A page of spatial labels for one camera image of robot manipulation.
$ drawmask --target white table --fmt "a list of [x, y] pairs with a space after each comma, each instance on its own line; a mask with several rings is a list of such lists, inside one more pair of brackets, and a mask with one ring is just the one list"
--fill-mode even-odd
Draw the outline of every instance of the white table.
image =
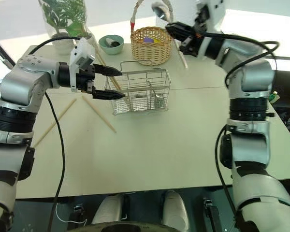
[[[61, 61], [51, 46], [37, 54]], [[103, 54], [109, 66], [131, 60], [125, 45], [116, 56]], [[114, 116], [111, 104], [92, 100], [117, 130], [114, 133], [81, 99], [68, 88], [49, 90], [56, 112], [69, 102], [74, 105], [60, 120], [66, 149], [66, 174], [60, 196], [89, 195], [152, 189], [175, 189], [221, 185], [214, 162], [217, 134], [229, 113], [224, 72], [213, 61], [187, 57], [185, 70], [178, 55], [161, 65], [169, 70], [172, 87], [169, 110]], [[129, 68], [144, 66], [134, 64]], [[104, 78], [96, 76], [102, 88]], [[268, 172], [278, 179], [290, 178], [290, 134], [279, 117], [271, 118], [271, 162]], [[33, 143], [53, 122], [44, 99], [34, 126]], [[56, 127], [36, 147], [31, 176], [18, 182], [17, 198], [55, 195], [61, 174], [61, 149]], [[230, 170], [221, 167], [227, 184]]]

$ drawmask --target wire basket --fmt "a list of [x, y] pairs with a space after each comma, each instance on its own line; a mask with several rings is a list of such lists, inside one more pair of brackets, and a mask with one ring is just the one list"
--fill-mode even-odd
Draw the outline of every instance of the wire basket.
[[[120, 63], [120, 71], [123, 63], [140, 61], [150, 62], [123, 61]], [[106, 78], [105, 81], [105, 89], [116, 90], [126, 95], [124, 98], [111, 100], [114, 115], [168, 109], [171, 80], [166, 69], [151, 67], [148, 70], [122, 72], [122, 76], [117, 76], [116, 80], [119, 87], [115, 87], [110, 78]]]
[[[172, 38], [165, 29], [159, 27], [146, 27], [134, 31], [135, 15], [142, 2], [143, 0], [137, 1], [130, 21], [132, 55], [136, 60], [151, 60], [151, 62], [140, 61], [143, 65], [162, 64], [170, 58]], [[168, 6], [173, 20], [173, 9], [170, 2], [168, 0], [163, 0], [163, 2]], [[156, 39], [159, 42], [146, 43], [143, 42], [144, 37]]]

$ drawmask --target small bowl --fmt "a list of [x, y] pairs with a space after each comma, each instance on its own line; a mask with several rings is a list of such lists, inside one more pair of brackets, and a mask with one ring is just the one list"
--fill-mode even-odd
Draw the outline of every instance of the small bowl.
[[[117, 47], [109, 47], [105, 41], [106, 38], [110, 38], [120, 43]], [[115, 55], [121, 52], [122, 48], [124, 47], [124, 39], [119, 35], [106, 35], [99, 39], [99, 45], [102, 50], [109, 55]]]

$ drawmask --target wicker basket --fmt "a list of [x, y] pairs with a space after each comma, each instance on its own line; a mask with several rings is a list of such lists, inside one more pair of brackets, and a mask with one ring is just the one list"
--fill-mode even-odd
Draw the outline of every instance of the wicker basket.
[[[171, 54], [172, 38], [168, 32], [158, 27], [146, 27], [134, 31], [135, 15], [138, 7], [143, 0], [138, 0], [134, 7], [131, 18], [131, 48], [132, 55], [136, 60], [149, 59], [152, 61], [140, 61], [143, 65], [158, 65], [166, 62]], [[170, 10], [171, 19], [173, 20], [173, 9], [168, 0], [163, 0]], [[158, 43], [145, 43], [144, 37], [160, 40]]]

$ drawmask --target metal wire basket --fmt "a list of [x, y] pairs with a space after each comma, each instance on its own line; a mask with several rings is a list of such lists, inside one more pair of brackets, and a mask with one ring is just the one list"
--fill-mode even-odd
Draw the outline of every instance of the metal wire basket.
[[[129, 60], [120, 63], [139, 62]], [[106, 78], [105, 89], [117, 90], [126, 96], [119, 100], [112, 100], [114, 115], [148, 110], [167, 110], [171, 85], [169, 73], [166, 69], [153, 68], [141, 71], [122, 72], [117, 76], [119, 86], [114, 86], [110, 78]]]

